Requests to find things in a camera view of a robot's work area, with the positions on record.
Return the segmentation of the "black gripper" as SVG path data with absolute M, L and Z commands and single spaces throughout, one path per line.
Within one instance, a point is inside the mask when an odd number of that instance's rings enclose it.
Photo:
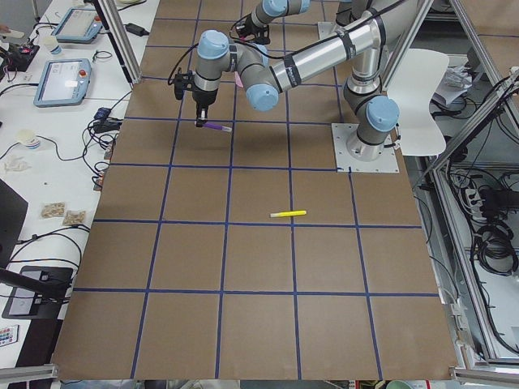
M 250 41 L 260 45 L 269 45 L 269 26 L 255 26 L 251 21 L 238 22 L 234 28 L 241 41 Z
M 202 126 L 208 126 L 208 120 L 201 118 L 208 117 L 209 106 L 212 105 L 217 98 L 217 90 L 206 91 L 200 88 L 194 88 L 192 91 L 192 97 L 196 103 L 196 117 L 195 126 L 201 128 Z

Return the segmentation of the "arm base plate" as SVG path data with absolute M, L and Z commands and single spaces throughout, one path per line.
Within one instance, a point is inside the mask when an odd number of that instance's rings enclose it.
M 339 173 L 399 173 L 389 133 L 382 144 L 371 146 L 357 137 L 358 124 L 333 123 L 331 127 Z
M 337 29 L 339 28 L 339 25 L 335 22 L 318 22 L 317 28 L 319 40 L 324 41 L 330 37 L 337 36 Z

